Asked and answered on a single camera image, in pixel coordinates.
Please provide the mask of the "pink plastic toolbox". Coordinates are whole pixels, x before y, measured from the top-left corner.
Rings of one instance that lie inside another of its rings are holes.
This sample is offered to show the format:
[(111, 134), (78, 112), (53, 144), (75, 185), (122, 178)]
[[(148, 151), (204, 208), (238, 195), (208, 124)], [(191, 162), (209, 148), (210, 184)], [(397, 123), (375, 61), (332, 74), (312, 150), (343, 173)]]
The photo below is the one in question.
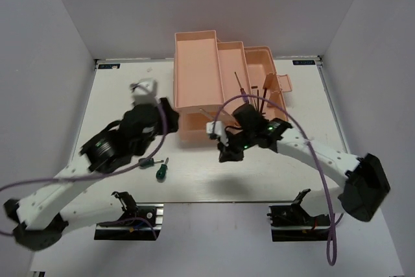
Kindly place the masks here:
[(243, 42), (222, 42), (214, 30), (177, 32), (174, 55), (174, 109), (180, 114), (178, 135), (182, 142), (208, 140), (206, 123), (224, 104), (219, 119), (225, 125), (237, 125), (232, 113), (243, 104), (236, 71), (247, 94), (266, 98), (285, 107), (283, 93), (292, 91), (288, 75), (276, 71), (272, 53), (266, 46), (245, 47)]

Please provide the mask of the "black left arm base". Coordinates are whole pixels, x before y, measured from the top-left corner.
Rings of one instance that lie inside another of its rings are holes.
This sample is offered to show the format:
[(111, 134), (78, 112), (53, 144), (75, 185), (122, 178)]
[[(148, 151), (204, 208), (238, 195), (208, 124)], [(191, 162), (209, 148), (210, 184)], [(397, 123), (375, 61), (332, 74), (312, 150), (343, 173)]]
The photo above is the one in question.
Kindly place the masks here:
[(163, 204), (140, 204), (128, 192), (113, 192), (123, 213), (95, 227), (96, 241), (156, 241), (163, 223)]

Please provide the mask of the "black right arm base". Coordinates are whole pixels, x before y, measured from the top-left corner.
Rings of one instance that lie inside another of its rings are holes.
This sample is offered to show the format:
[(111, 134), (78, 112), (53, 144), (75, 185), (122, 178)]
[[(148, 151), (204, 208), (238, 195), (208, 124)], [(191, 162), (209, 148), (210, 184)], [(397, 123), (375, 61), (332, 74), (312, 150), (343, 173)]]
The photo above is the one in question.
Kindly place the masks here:
[(311, 242), (328, 239), (331, 221), (328, 214), (310, 216), (301, 206), (310, 192), (304, 189), (292, 202), (268, 207), (273, 242)]

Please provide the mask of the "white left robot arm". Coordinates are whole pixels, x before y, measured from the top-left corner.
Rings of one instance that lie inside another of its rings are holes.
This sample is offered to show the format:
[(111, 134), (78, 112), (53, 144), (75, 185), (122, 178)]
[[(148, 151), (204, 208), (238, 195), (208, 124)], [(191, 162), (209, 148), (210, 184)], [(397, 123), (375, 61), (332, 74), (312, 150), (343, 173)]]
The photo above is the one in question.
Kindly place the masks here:
[(3, 207), (16, 223), (10, 234), (17, 245), (40, 251), (54, 245), (64, 234), (94, 224), (115, 226), (141, 221), (134, 198), (114, 191), (92, 204), (75, 204), (94, 183), (133, 170), (134, 156), (145, 155), (156, 136), (178, 131), (178, 112), (167, 98), (157, 97), (158, 83), (144, 78), (132, 84), (132, 109), (88, 140), (78, 156), (53, 178), (43, 178), (42, 187), (22, 199), (9, 199)]

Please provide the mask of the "blue clear handle screwdriver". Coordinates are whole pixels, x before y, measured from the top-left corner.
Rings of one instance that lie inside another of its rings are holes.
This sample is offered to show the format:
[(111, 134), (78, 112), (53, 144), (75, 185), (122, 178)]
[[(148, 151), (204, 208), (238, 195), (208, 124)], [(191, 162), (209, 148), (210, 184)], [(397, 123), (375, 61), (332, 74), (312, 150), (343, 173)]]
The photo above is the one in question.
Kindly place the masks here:
[(239, 80), (239, 77), (238, 77), (238, 74), (237, 74), (236, 71), (234, 72), (234, 75), (235, 75), (235, 78), (236, 78), (237, 83), (239, 85), (239, 90), (240, 90), (240, 93), (242, 95), (242, 99), (243, 99), (244, 103), (249, 103), (248, 96), (246, 95), (246, 92), (245, 92), (245, 90), (244, 90), (244, 88), (241, 84), (241, 81)]

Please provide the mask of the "long brown hex key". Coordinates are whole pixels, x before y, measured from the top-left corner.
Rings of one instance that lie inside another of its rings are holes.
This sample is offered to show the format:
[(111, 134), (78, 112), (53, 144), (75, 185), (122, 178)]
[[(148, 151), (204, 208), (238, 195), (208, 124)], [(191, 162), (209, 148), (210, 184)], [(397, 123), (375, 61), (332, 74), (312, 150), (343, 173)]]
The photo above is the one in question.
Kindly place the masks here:
[[(259, 96), (259, 87), (258, 86), (252, 86), (251, 90), (255, 91), (256, 95)], [(267, 96), (267, 89), (265, 88), (263, 90), (263, 94), (262, 94), (263, 99), (262, 100), (260, 98), (255, 98), (254, 99), (254, 107), (262, 115), (265, 115), (265, 112), (264, 112), (265, 101), (264, 101), (264, 99), (266, 98), (266, 96)]]

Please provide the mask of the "green stubby screwdriver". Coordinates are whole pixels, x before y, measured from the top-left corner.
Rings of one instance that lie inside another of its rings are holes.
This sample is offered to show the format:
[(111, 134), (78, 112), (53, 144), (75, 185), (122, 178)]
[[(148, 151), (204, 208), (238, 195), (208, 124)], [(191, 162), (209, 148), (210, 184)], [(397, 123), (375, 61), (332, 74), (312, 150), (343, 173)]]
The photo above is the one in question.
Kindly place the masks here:
[(149, 167), (153, 167), (156, 164), (163, 162), (163, 160), (155, 160), (154, 158), (140, 158), (138, 161), (138, 165), (140, 169), (147, 169)]
[(163, 182), (166, 179), (167, 170), (168, 170), (169, 158), (166, 158), (165, 161), (160, 165), (160, 168), (156, 172), (156, 180), (158, 182)]

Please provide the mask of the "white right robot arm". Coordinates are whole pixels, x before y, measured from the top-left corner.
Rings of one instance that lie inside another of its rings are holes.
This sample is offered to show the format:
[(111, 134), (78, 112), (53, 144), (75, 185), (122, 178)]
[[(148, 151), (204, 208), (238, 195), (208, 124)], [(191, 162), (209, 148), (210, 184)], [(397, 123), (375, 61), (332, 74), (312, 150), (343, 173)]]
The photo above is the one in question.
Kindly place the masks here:
[(240, 129), (226, 130), (221, 121), (210, 121), (206, 133), (218, 141), (219, 162), (239, 162), (245, 150), (258, 146), (288, 156), (316, 169), (336, 187), (306, 194), (293, 207), (294, 219), (308, 224), (316, 215), (345, 212), (354, 219), (369, 222), (390, 192), (390, 184), (378, 157), (348, 154), (311, 142), (299, 129), (279, 118), (266, 119), (251, 104), (243, 104), (233, 113)]

